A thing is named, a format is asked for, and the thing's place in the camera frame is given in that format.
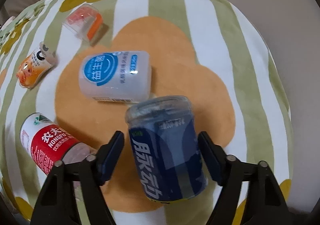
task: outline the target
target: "dark blue bottle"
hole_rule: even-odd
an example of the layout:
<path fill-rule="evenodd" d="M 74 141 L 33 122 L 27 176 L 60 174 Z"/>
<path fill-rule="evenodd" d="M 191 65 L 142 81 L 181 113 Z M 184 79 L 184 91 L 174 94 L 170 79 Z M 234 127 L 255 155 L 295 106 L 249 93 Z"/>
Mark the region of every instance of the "dark blue bottle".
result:
<path fill-rule="evenodd" d="M 129 108 L 125 120 L 140 181 L 148 198 L 170 203 L 191 199 L 207 179 L 185 96 L 165 96 Z"/>

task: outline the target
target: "white bottle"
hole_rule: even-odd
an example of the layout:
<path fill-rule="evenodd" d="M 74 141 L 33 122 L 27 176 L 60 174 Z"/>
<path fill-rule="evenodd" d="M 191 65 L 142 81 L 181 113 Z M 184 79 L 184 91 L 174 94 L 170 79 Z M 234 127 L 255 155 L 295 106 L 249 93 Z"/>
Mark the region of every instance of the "white bottle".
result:
<path fill-rule="evenodd" d="M 151 87 L 149 54 L 145 51 L 118 51 L 88 56 L 79 70 L 79 86 L 86 97 L 95 100 L 147 100 Z"/>

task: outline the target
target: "plastic bottle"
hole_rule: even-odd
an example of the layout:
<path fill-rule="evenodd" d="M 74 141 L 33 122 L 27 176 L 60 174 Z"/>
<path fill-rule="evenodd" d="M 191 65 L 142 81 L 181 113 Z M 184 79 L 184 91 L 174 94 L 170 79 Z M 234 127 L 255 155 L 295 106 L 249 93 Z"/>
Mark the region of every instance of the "plastic bottle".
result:
<path fill-rule="evenodd" d="M 95 149 L 79 142 L 41 113 L 34 113 L 25 119 L 21 126 L 20 140 L 28 154 L 47 175 L 58 160 L 72 164 L 96 153 Z"/>
<path fill-rule="evenodd" d="M 147 100 L 151 88 L 149 54 L 117 51 L 88 56 L 79 70 L 79 87 L 86 97 L 99 101 Z"/>

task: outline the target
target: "green stripe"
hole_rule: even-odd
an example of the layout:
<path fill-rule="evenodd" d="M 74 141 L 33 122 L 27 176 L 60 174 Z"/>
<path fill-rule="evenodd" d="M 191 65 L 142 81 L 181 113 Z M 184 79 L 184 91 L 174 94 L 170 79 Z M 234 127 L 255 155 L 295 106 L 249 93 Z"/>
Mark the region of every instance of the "green stripe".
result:
<path fill-rule="evenodd" d="M 17 60 L 15 69 L 18 68 L 21 61 L 27 56 L 37 29 L 46 18 L 52 6 L 57 1 L 58 0 L 52 0 L 49 3 L 48 7 L 46 8 L 46 11 L 39 17 L 34 29 L 32 29 L 32 31 L 28 34 L 26 43 L 23 47 L 23 52 L 21 53 L 21 55 Z M 33 89 L 27 90 L 26 93 L 24 94 L 18 109 L 16 123 L 15 123 L 15 144 L 16 144 L 16 151 L 18 156 L 21 178 L 22 178 L 22 182 L 23 182 L 23 186 L 25 188 L 26 194 L 28 196 L 29 203 L 32 207 L 36 203 L 36 199 L 40 191 L 40 184 L 39 184 L 36 164 L 34 163 L 32 158 L 29 156 L 29 154 L 26 152 L 26 150 L 23 148 L 20 142 L 20 128 L 25 118 L 28 115 L 35 112 L 36 100 L 33 94 L 37 92 L 38 88 L 39 88 L 39 84 Z"/>
<path fill-rule="evenodd" d="M 99 40 L 98 44 L 106 47 L 112 45 L 113 21 L 115 17 L 115 8 L 117 0 L 101 0 L 92 5 L 97 8 L 103 18 L 103 23 L 108 27 L 105 35 Z"/>
<path fill-rule="evenodd" d="M 57 12 L 54 19 L 47 28 L 46 34 L 44 36 L 44 44 L 52 51 L 56 51 L 61 35 L 62 22 L 70 14 L 69 12 Z"/>
<path fill-rule="evenodd" d="M 292 179 L 293 173 L 293 130 L 291 121 L 289 118 L 289 101 L 284 92 L 284 88 L 281 84 L 281 80 L 277 73 L 276 67 L 273 63 L 271 55 L 269 55 L 269 78 L 270 83 L 273 88 L 273 92 L 276 95 L 279 107 L 284 120 L 285 131 L 287 134 L 287 143 L 288 143 L 288 164 L 289 164 L 289 178 Z"/>
<path fill-rule="evenodd" d="M 5 59 L 6 59 L 6 57 L 9 55 L 9 53 L 10 53 L 10 52 L 6 53 L 6 54 L 2 57 L 2 60 L 0 61 L 0 73 L 1 73 L 2 65 L 3 65 L 3 63 L 4 63 Z"/>
<path fill-rule="evenodd" d="M 77 208 L 78 208 L 78 212 L 79 212 L 79 217 L 81 220 L 81 224 L 82 225 L 90 225 L 90 221 L 87 215 L 87 210 L 85 208 L 84 202 L 81 200 L 76 200 L 76 204 L 77 204 Z M 111 209 L 109 209 L 111 216 L 113 217 L 113 219 L 115 218 L 113 215 L 113 211 Z"/>
<path fill-rule="evenodd" d="M 29 21 L 28 23 L 25 24 L 24 28 L 22 29 L 21 36 L 29 30 L 30 26 L 31 26 L 31 21 Z M 17 52 L 17 49 L 18 49 L 21 41 L 22 41 L 22 37 L 20 37 L 17 45 L 15 46 L 15 48 L 14 48 L 14 50 L 13 50 L 13 52 L 7 62 L 6 68 L 8 68 L 8 66 L 10 65 L 15 53 Z M 12 191 L 12 186 L 11 186 L 11 182 L 10 182 L 10 178 L 9 178 L 7 159 L 6 159 L 6 151 L 5 151 L 5 121 L 7 118 L 7 111 L 9 109 L 10 104 L 11 104 L 11 100 L 12 100 L 12 96 L 13 96 L 13 92 L 14 92 L 14 88 L 15 88 L 15 84 L 16 84 L 15 72 L 16 72 L 16 68 L 13 70 L 12 78 L 6 88 L 6 92 L 4 94 L 3 101 L 0 101 L 0 103 L 2 104 L 2 108 L 0 111 L 0 144 L 2 145 L 2 148 L 0 150 L 0 170 L 1 170 L 1 173 L 2 173 L 4 180 L 6 181 L 6 183 L 9 186 L 11 191 Z"/>
<path fill-rule="evenodd" d="M 268 162 L 274 168 L 272 139 L 262 107 L 251 56 L 238 19 L 227 0 L 210 0 L 214 5 L 223 39 L 232 62 L 234 87 L 247 139 L 247 162 Z"/>
<path fill-rule="evenodd" d="M 149 0 L 149 16 L 159 17 L 173 23 L 192 43 L 184 0 Z"/>

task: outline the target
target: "red label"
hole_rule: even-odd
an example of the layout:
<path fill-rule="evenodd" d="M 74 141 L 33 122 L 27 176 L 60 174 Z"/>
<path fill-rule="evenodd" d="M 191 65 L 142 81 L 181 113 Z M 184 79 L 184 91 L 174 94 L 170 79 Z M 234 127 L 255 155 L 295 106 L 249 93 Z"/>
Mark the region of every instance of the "red label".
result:
<path fill-rule="evenodd" d="M 31 157 L 45 173 L 49 174 L 54 162 L 62 160 L 65 153 L 79 141 L 57 125 L 40 129 L 31 142 Z"/>

